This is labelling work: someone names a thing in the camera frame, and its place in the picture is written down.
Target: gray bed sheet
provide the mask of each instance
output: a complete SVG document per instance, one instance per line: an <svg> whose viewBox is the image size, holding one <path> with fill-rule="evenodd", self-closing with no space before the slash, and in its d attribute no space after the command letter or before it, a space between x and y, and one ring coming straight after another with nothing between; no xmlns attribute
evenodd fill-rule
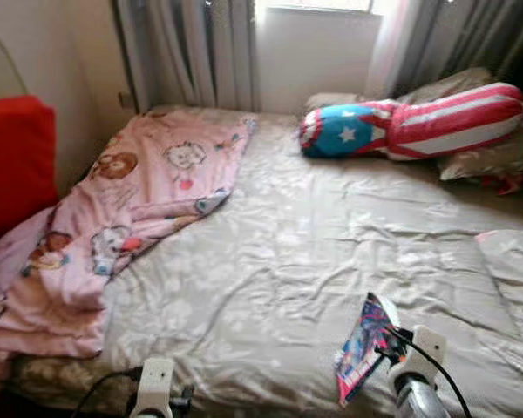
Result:
<svg viewBox="0 0 523 418"><path fill-rule="evenodd" d="M174 392L192 382L198 416L389 416L385 365L347 410L336 403L334 355L372 291L404 326L447 337L445 367L474 417L523 417L523 343L473 239L523 230L523 196L441 183L422 163L309 160L295 128L294 117L260 115L228 202L108 285L97 359L22 357L10 386L73 407L104 373L170 356ZM122 412L132 388L108 381L89 409Z"/></svg>

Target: cartoon bear print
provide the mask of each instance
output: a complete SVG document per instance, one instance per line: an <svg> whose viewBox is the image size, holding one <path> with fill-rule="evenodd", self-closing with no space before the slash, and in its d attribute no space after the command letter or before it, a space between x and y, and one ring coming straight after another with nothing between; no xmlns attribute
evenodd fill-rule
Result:
<svg viewBox="0 0 523 418"><path fill-rule="evenodd" d="M110 276L114 263L124 252L141 246L141 239L131 238L126 226L105 228L91 238L93 272L99 276Z"/></svg>
<svg viewBox="0 0 523 418"><path fill-rule="evenodd" d="M98 159L92 169L91 178L96 176L105 179L123 179L130 174L138 164L138 157L133 152L106 154Z"/></svg>
<svg viewBox="0 0 523 418"><path fill-rule="evenodd" d="M73 241L69 233L50 231L39 241L37 247L29 254L29 258L22 270L24 277L39 275L39 270L54 270L64 266L68 255L63 249Z"/></svg>
<svg viewBox="0 0 523 418"><path fill-rule="evenodd" d="M190 170L206 159L206 153L201 145L187 141L182 145L168 148L163 155L169 163L179 169L180 174L174 181L182 178L180 179L180 189L190 189L194 185L194 182L189 178Z"/></svg>

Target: magazine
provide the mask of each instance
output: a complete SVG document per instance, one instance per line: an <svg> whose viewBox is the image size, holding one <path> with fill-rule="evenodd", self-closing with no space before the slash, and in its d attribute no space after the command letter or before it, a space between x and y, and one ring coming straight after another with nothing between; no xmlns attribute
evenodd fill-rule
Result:
<svg viewBox="0 0 523 418"><path fill-rule="evenodd" d="M398 327L397 309L385 298L368 293L349 339L337 354L336 376L339 404L346 406L384 358L375 348L396 343L386 327Z"/></svg>

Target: windowsill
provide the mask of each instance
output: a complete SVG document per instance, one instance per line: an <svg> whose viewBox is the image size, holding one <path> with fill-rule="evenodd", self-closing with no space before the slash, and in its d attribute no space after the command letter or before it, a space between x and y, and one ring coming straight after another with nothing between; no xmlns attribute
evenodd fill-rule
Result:
<svg viewBox="0 0 523 418"><path fill-rule="evenodd" d="M330 15L358 15L360 17L376 17L381 18L381 15L371 13L366 10L349 10L349 9L331 9L320 7L298 7L298 6L265 6L267 11L285 11L285 12L301 12L309 14L329 13Z"/></svg>

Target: wall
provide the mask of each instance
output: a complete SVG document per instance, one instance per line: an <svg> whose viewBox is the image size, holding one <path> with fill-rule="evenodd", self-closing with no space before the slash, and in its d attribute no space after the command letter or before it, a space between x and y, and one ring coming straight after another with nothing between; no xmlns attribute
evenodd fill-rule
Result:
<svg viewBox="0 0 523 418"><path fill-rule="evenodd" d="M129 91L112 18L110 0L68 0L73 38L100 122L101 138L110 138L133 116L122 109L118 93Z"/></svg>
<svg viewBox="0 0 523 418"><path fill-rule="evenodd" d="M66 194L124 126L127 91L108 0L0 0L0 38L31 94L57 116L56 181Z"/></svg>
<svg viewBox="0 0 523 418"><path fill-rule="evenodd" d="M382 18L267 8L256 16L262 111L299 112L320 91L363 93Z"/></svg>

